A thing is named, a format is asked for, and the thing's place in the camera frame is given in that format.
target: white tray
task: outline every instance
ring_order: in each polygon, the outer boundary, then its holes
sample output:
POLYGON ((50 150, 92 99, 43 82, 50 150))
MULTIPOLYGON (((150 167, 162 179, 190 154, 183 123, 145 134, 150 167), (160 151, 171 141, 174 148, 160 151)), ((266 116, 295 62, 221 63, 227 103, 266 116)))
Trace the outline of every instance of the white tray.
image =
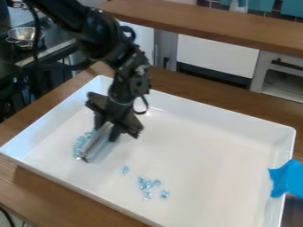
POLYGON ((90 164, 75 160, 76 138, 93 127, 88 91, 105 94, 99 76, 19 133, 1 150, 22 167, 152 226, 279 227, 284 197, 270 198, 268 168, 292 156, 293 128, 153 90, 140 116, 145 129, 122 135, 90 164), (123 165, 130 167, 125 176, 123 165), (137 176, 171 192, 144 200, 137 176))

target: wooden table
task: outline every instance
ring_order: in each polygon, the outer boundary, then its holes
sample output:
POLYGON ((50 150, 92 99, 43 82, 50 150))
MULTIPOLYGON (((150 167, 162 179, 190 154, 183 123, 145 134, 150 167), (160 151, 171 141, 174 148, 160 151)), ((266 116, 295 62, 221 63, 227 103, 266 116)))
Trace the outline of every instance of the wooden table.
POLYGON ((138 25, 303 58, 301 23, 161 0, 112 0, 99 8, 138 25))
MULTIPOLYGON (((155 90, 292 126, 298 133, 294 158, 303 161, 303 105, 159 68, 152 68, 151 73, 155 90)), ((0 125, 0 146, 97 74, 113 72, 97 63, 5 121, 0 125)), ((145 226, 20 168, 3 155, 0 155, 0 202, 21 218, 42 227, 145 226)))

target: white cabinet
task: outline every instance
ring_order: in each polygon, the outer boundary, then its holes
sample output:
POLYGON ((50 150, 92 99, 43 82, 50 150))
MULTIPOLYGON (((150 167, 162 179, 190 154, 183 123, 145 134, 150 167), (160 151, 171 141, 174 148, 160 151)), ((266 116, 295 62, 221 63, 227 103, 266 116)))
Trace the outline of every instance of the white cabinet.
POLYGON ((133 28, 136 33, 135 43, 140 46, 140 49, 145 52, 146 57, 150 60, 150 64, 153 65, 153 40, 154 40, 154 29, 151 27, 145 27, 135 25, 127 22, 120 21, 122 26, 129 26, 133 28))
POLYGON ((177 61, 253 78, 258 53, 252 48, 179 35, 177 61))

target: metal cylinder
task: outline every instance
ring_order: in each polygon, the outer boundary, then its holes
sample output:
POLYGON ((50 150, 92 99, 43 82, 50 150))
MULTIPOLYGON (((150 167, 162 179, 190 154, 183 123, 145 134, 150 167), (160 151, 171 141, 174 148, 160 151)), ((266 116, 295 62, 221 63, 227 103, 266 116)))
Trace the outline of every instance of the metal cylinder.
POLYGON ((9 14, 6 0, 0 0, 0 21, 3 21, 7 18, 9 14))

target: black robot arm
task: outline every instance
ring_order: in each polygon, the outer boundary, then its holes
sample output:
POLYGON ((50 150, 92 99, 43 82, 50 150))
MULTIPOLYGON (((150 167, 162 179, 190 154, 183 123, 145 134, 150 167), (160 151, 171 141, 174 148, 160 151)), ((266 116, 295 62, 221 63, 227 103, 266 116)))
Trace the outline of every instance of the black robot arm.
POLYGON ((73 34, 80 50, 91 60, 102 60, 114 70, 108 96, 88 94, 86 106, 95 113, 95 129, 113 124, 109 140, 120 133, 137 138, 143 125, 135 117, 133 103, 149 93, 151 78, 144 52, 133 43, 116 19, 102 11, 81 5, 76 0, 27 0, 73 34))

